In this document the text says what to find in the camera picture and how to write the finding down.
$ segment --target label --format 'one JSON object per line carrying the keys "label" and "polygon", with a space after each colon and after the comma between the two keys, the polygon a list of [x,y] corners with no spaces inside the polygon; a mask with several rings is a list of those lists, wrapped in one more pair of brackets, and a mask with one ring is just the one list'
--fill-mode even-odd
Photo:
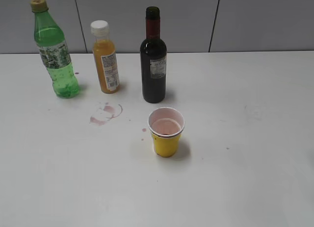
{"label": "label", "polygon": [[38,47],[38,49],[46,68],[59,69],[71,62],[65,41],[51,47]]}
{"label": "label", "polygon": [[101,58],[107,89],[110,91],[114,91],[120,84],[116,52],[109,55],[102,55]]}
{"label": "label", "polygon": [[166,75],[166,56],[161,59],[151,59],[151,78],[162,78]]}

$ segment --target wine stain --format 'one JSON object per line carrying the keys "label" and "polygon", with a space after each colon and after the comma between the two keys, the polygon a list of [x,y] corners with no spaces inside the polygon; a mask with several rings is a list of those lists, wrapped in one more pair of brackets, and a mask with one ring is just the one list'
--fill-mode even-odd
{"label": "wine stain", "polygon": [[114,118],[117,118],[123,112],[123,107],[118,105],[110,105],[108,102],[101,104],[95,113],[90,117],[90,123],[103,126]]}

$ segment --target orange liquid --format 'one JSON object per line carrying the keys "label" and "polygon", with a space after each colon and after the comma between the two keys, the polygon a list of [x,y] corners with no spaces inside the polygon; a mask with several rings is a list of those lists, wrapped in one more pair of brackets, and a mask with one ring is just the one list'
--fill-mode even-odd
{"label": "orange liquid", "polygon": [[100,87],[101,87],[102,92],[107,93],[107,94],[117,92],[120,89],[120,85],[118,85],[117,88],[113,91],[110,91],[108,89],[106,80],[105,80],[105,74],[104,74],[101,56],[109,55],[114,52],[115,52],[114,43],[110,41],[109,39],[97,40],[93,47],[93,53],[94,53]]}

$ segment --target bottle cap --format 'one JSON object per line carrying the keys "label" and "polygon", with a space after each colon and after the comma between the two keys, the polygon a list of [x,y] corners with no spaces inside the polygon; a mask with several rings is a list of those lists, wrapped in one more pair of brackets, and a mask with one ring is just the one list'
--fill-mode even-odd
{"label": "bottle cap", "polygon": [[159,20],[159,8],[156,6],[150,6],[146,8],[146,19],[148,20]]}
{"label": "bottle cap", "polygon": [[96,20],[90,24],[91,33],[96,37],[109,34],[109,25],[106,21]]}
{"label": "bottle cap", "polygon": [[48,10],[46,0],[31,0],[30,6],[34,13],[41,13]]}

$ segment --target plastic cup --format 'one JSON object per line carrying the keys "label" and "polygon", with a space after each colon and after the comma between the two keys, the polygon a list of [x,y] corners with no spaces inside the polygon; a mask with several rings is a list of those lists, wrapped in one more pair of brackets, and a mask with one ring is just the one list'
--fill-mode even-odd
{"label": "plastic cup", "polygon": [[184,126],[184,117],[178,110],[169,107],[154,110],[148,117],[148,127],[155,152],[162,157],[174,155]]}

